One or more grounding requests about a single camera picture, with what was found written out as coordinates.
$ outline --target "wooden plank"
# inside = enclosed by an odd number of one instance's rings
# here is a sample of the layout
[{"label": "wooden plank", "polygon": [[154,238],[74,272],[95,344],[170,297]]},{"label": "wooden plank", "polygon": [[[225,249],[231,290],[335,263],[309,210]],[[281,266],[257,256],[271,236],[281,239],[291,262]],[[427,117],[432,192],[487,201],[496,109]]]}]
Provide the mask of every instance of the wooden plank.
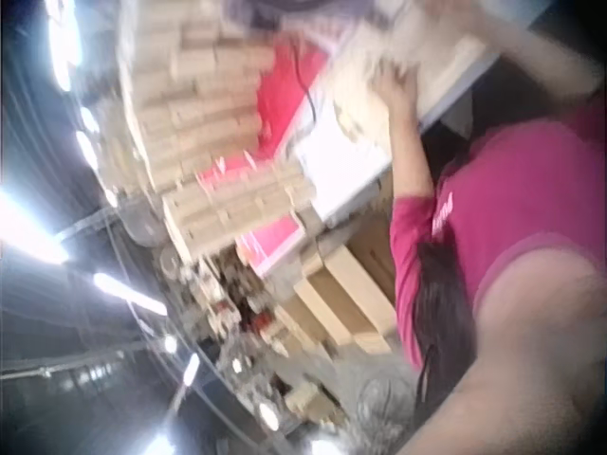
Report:
[{"label": "wooden plank", "polygon": [[392,351],[386,338],[380,334],[357,334],[354,335],[354,341],[365,353],[370,355],[388,354]]},{"label": "wooden plank", "polygon": [[295,292],[307,305],[310,312],[322,324],[327,334],[331,336],[335,344],[343,346],[352,341],[352,334],[341,322],[333,309],[326,303],[316,288],[308,280],[302,280],[295,284]]},{"label": "wooden plank", "polygon": [[394,307],[345,246],[326,258],[324,264],[380,334],[396,328]]},{"label": "wooden plank", "polygon": [[326,268],[308,280],[351,334],[374,331],[373,324]]},{"label": "wooden plank", "polygon": [[329,339],[322,324],[297,295],[277,306],[274,314],[306,349],[313,349],[319,343]]},{"label": "wooden plank", "polygon": [[377,217],[370,220],[350,239],[347,246],[394,306],[396,272],[388,219]]}]

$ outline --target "black cable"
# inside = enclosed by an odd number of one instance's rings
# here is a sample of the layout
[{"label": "black cable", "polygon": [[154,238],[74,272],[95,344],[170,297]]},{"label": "black cable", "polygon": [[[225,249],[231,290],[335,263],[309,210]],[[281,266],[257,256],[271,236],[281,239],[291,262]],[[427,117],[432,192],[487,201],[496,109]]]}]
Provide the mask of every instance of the black cable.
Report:
[{"label": "black cable", "polygon": [[295,76],[297,77],[297,83],[300,85],[302,90],[305,92],[305,97],[307,98],[307,102],[310,104],[310,109],[312,110],[312,127],[314,127],[314,126],[316,126],[316,123],[318,121],[317,114],[316,114],[316,106],[314,105],[314,101],[312,100],[312,95],[310,95],[310,90],[305,85],[304,80],[302,79],[302,71],[300,69],[299,50],[298,50],[297,44],[295,43],[295,40],[293,38],[291,38],[291,50],[293,51],[293,63],[295,66]]}]

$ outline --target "woman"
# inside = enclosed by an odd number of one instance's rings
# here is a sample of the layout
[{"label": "woman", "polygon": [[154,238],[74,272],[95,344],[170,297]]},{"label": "woman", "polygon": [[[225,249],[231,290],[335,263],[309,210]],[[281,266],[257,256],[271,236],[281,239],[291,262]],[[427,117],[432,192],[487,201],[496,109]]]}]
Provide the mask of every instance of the woman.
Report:
[{"label": "woman", "polygon": [[[594,65],[470,0],[425,6],[504,52],[555,100],[600,87]],[[483,138],[436,189],[415,71],[382,64],[372,86],[390,112],[398,326],[422,371],[424,425],[402,453],[569,447],[605,385],[604,103]]]}]

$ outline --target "hand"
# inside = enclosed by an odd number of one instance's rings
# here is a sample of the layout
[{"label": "hand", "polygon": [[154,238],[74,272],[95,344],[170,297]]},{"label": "hand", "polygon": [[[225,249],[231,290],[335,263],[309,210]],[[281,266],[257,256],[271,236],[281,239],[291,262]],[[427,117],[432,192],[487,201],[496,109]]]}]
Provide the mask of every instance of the hand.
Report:
[{"label": "hand", "polygon": [[392,62],[379,62],[371,88],[386,103],[391,116],[417,122],[417,68],[402,71]]},{"label": "hand", "polygon": [[477,32],[485,18],[485,11],[477,0],[417,0],[417,2],[430,16],[449,20],[468,32]]}]

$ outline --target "wood pile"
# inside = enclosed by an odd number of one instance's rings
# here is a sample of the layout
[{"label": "wood pile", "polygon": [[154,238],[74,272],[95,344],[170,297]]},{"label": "wood pile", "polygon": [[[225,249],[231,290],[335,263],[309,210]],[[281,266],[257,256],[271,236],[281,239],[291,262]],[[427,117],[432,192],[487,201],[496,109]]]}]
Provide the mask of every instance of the wood pile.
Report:
[{"label": "wood pile", "polygon": [[254,150],[270,43],[223,27],[213,0],[123,0],[119,66],[127,123],[156,191]]},{"label": "wood pile", "polygon": [[299,163],[270,162],[213,187],[194,181],[165,195],[163,205],[177,252],[191,264],[238,235],[307,207],[314,193]]}]

